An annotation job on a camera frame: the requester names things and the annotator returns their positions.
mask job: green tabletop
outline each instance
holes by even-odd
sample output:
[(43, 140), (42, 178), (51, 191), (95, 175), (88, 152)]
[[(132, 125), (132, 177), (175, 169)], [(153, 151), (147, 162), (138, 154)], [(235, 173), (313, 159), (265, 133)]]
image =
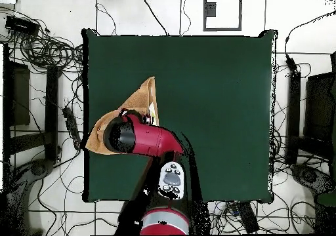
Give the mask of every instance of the green tabletop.
[[(87, 37), (89, 130), (155, 76), (160, 125), (191, 142), (204, 200), (268, 197), (273, 31)], [(90, 152), (89, 201), (129, 200), (147, 161)]]

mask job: black cable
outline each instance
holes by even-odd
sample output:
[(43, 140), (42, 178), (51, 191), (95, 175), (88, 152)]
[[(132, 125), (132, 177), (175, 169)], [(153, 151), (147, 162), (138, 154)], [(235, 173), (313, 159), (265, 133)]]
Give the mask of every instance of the black cable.
[(187, 31), (189, 31), (189, 28), (190, 28), (190, 26), (192, 25), (192, 21), (191, 21), (191, 19), (189, 18), (189, 16), (186, 14), (186, 12), (184, 11), (184, 6), (186, 5), (186, 0), (184, 0), (184, 4), (183, 4), (183, 13), (184, 13), (184, 15), (189, 19), (189, 26), (188, 26), (188, 29), (186, 30), (186, 31), (184, 31), (183, 32), (183, 34), (182, 34), (182, 36), (187, 32)]
[(167, 31), (165, 30), (165, 28), (162, 26), (161, 22), (160, 22), (160, 21), (158, 20), (158, 18), (155, 16), (155, 14), (154, 14), (152, 8), (151, 8), (150, 5), (147, 3), (147, 1), (144, 0), (144, 2), (146, 3), (147, 7), (150, 9), (150, 12), (152, 13), (152, 15), (153, 15), (153, 17), (155, 18), (155, 20), (159, 23), (159, 25), (160, 25), (160, 26), (162, 27), (162, 29), (165, 31), (165, 34), (166, 34), (166, 35), (169, 35), (169, 34), (167, 33)]
[[(28, 110), (30, 115), (33, 117), (33, 120), (35, 122), (35, 125), (40, 133), (40, 135), (42, 135), (42, 131), (41, 131), (41, 128), (39, 127), (39, 125), (37, 124), (37, 121), (36, 121), (36, 118), (34, 117), (33, 113), (30, 111), (30, 109), (28, 109), (25, 105), (22, 105), (20, 102), (17, 102), (16, 100), (14, 100), (14, 102), (16, 104), (18, 104), (19, 106), (23, 107), (24, 109)], [(43, 139), (43, 145), (45, 145), (45, 137), (42, 135), (42, 139)]]
[(34, 66), (44, 69), (49, 66), (59, 66), (64, 71), (65, 69), (73, 68), (76, 66), (76, 64), (81, 66), (83, 62), (83, 52), (81, 50), (82, 45), (74, 47), (72, 42), (68, 39), (62, 37), (50, 37), (43, 31), (43, 28), (38, 20), (31, 19), (26, 15), (24, 16), (26, 17), (26, 20), (37, 23), (40, 26), (40, 31), (37, 34), (37, 37), (32, 37), (26, 34), (18, 35), (18, 39), (14, 41), (13, 48), (17, 48), (16, 44), (20, 45), (18, 49), (21, 50), (21, 53), (24, 57), (24, 59), (20, 60), (29, 62), (34, 70), (39, 73), (43, 72), (39, 71)]
[[(264, 211), (264, 207), (261, 206), (261, 210), (264, 212), (264, 214), (266, 215), (265, 211)], [(278, 226), (279, 228), (281, 228), (277, 223), (273, 222), (269, 217), (267, 217), (273, 224), (275, 224), (276, 226)]]
[(228, 224), (229, 224), (230, 226), (232, 226), (232, 227), (233, 227), (239, 234), (241, 234), (240, 231), (239, 231), (239, 229), (236, 228), (233, 224), (231, 224), (230, 222), (228, 222)]
[(81, 151), (79, 150), (79, 151), (75, 154), (75, 156), (73, 156), (72, 158), (70, 158), (70, 159), (68, 159), (68, 160), (66, 160), (66, 161), (64, 161), (64, 162), (61, 162), (59, 165), (54, 166), (54, 168), (57, 168), (57, 167), (59, 167), (60, 165), (64, 165), (65, 163), (74, 160), (80, 153), (81, 153)]
[(181, 36), (181, 27), (182, 27), (182, 0), (180, 0), (180, 28), (178, 29), (178, 34)]
[(41, 187), (39, 188), (39, 192), (37, 193), (37, 199), (38, 199), (38, 201), (39, 201), (39, 204), (40, 204), (43, 208), (45, 208), (45, 209), (49, 210), (50, 212), (52, 212), (52, 213), (54, 214), (54, 217), (55, 217), (54, 222), (52, 223), (52, 225), (51, 225), (50, 228), (48, 229), (47, 233), (45, 234), (45, 236), (48, 236), (50, 230), (53, 228), (53, 226), (54, 226), (55, 223), (56, 223), (57, 215), (56, 215), (56, 213), (55, 213), (54, 211), (52, 211), (49, 207), (45, 206), (45, 205), (42, 203), (42, 201), (40, 200), (40, 198), (39, 198), (39, 197), (40, 197), (40, 193), (41, 193), (42, 188), (43, 188), (43, 184), (44, 184), (44, 178), (42, 178)]
[(274, 115), (277, 115), (278, 113), (283, 112), (287, 108), (288, 108), (288, 106), (282, 108), (280, 111), (277, 111)]
[(285, 205), (286, 205), (286, 207), (285, 208), (278, 208), (278, 209), (276, 209), (276, 210), (274, 210), (274, 211), (272, 211), (271, 213), (269, 213), (269, 214), (267, 214), (266, 215), (266, 213), (264, 212), (264, 210), (263, 210), (263, 205), (261, 205), (261, 208), (262, 208), (262, 211), (264, 212), (264, 215), (265, 216), (263, 216), (260, 220), (258, 220), (258, 222), (260, 222), (261, 220), (263, 220), (263, 219), (265, 219), (265, 218), (267, 218), (267, 219), (269, 219), (273, 224), (275, 224), (270, 218), (269, 218), (269, 216), (272, 214), (272, 213), (275, 213), (275, 212), (277, 212), (277, 211), (280, 211), (280, 210), (286, 210), (287, 211), (287, 219), (288, 219), (288, 222), (289, 222), (289, 225), (288, 225), (288, 227), (287, 228), (285, 228), (285, 229), (268, 229), (268, 231), (269, 232), (271, 232), (271, 231), (281, 231), (281, 232), (285, 232), (285, 233), (287, 233), (287, 231), (289, 230), (289, 228), (291, 227), (291, 222), (290, 222), (290, 220), (289, 220), (289, 207), (288, 207), (288, 204), (284, 201), (284, 199), (282, 199), (278, 194), (276, 194), (276, 193), (274, 193), (273, 192), (273, 194), (274, 195), (276, 195)]
[[(100, 9), (98, 8), (98, 5), (101, 5), (102, 8), (103, 8), (105, 11), (100, 10)], [(112, 19), (112, 21), (113, 21), (113, 23), (114, 23), (114, 30), (113, 30), (113, 32), (111, 33), (111, 35), (113, 35), (113, 33), (115, 33), (115, 35), (117, 35), (117, 31), (116, 31), (116, 23), (114, 22), (113, 17), (112, 17), (112, 16), (108, 13), (108, 11), (105, 9), (105, 6), (102, 5), (101, 3), (97, 3), (97, 4), (96, 4), (96, 9), (99, 10), (100, 12), (103, 12), (103, 13), (107, 14), (107, 15)]]
[(33, 156), (33, 158), (31, 158), (30, 162), (32, 162), (33, 159), (34, 159), (36, 156), (38, 156), (40, 153), (42, 153), (42, 152), (44, 152), (44, 149), (42, 149), (39, 153), (36, 153), (36, 154)]
[(63, 217), (64, 217), (64, 214), (62, 215), (62, 218), (60, 219), (60, 223), (61, 223), (60, 227), (51, 236), (54, 236), (56, 233), (58, 233), (60, 231), (60, 229), (63, 229), (63, 226), (64, 226), (64, 224), (65, 224), (66, 219), (68, 218), (68, 216), (65, 215), (64, 222), (63, 222)]
[(223, 212), (225, 212), (225, 209), (223, 210), (223, 209), (220, 209), (219, 207), (218, 207), (218, 205), (219, 204), (221, 204), (221, 203), (223, 203), (224, 201), (218, 201), (218, 202), (216, 202), (215, 203), (215, 208), (214, 208), (214, 210), (213, 210), (213, 213), (211, 213), (210, 214), (210, 216), (212, 216), (213, 217), (213, 219), (211, 220), (211, 222), (210, 222), (210, 230), (211, 230), (211, 233), (213, 233), (213, 230), (216, 228), (216, 230), (217, 230), (217, 233), (218, 234), (221, 234), (222, 233), (222, 231), (223, 231), (223, 229), (225, 228), (225, 226), (226, 226), (226, 223), (223, 225), (223, 223), (222, 223), (222, 214), (223, 214)]
[(283, 183), (285, 183), (287, 181), (289, 174), (288, 174), (288, 172), (285, 172), (285, 173), (287, 174), (286, 179), (283, 182), (280, 182), (278, 184), (273, 184), (273, 186), (281, 185), (281, 184), (283, 184)]
[[(296, 64), (300, 68), (299, 72), (301, 72), (301, 65), (303, 64), (306, 64), (307, 66), (309, 66), (309, 73), (303, 77), (301, 76), (301, 78), (307, 78), (312, 72), (312, 66), (308, 62), (300, 62), (299, 64)], [(278, 64), (276, 64), (276, 73), (286, 70), (287, 68), (289, 68), (289, 66), (279, 66)]]
[(304, 25), (307, 25), (307, 24), (309, 24), (309, 23), (311, 23), (311, 22), (315, 22), (315, 21), (317, 21), (317, 20), (320, 20), (320, 19), (322, 19), (323, 17), (328, 17), (328, 16), (330, 16), (330, 15), (335, 15), (335, 14), (336, 14), (336, 10), (334, 10), (333, 12), (329, 12), (329, 13), (323, 14), (323, 15), (321, 15), (321, 16), (318, 16), (318, 17), (312, 19), (311, 21), (308, 21), (308, 22), (306, 22), (306, 23), (300, 24), (300, 25), (296, 26), (295, 28), (293, 28), (293, 29), (288, 33), (288, 36), (286, 37), (286, 40), (285, 40), (285, 55), (286, 55), (286, 57), (288, 57), (288, 53), (287, 53), (287, 42), (289, 41), (289, 36), (291, 35), (292, 31), (294, 31), (295, 29), (297, 29), (297, 28), (299, 28), (299, 27), (302, 27), (302, 26), (304, 26)]

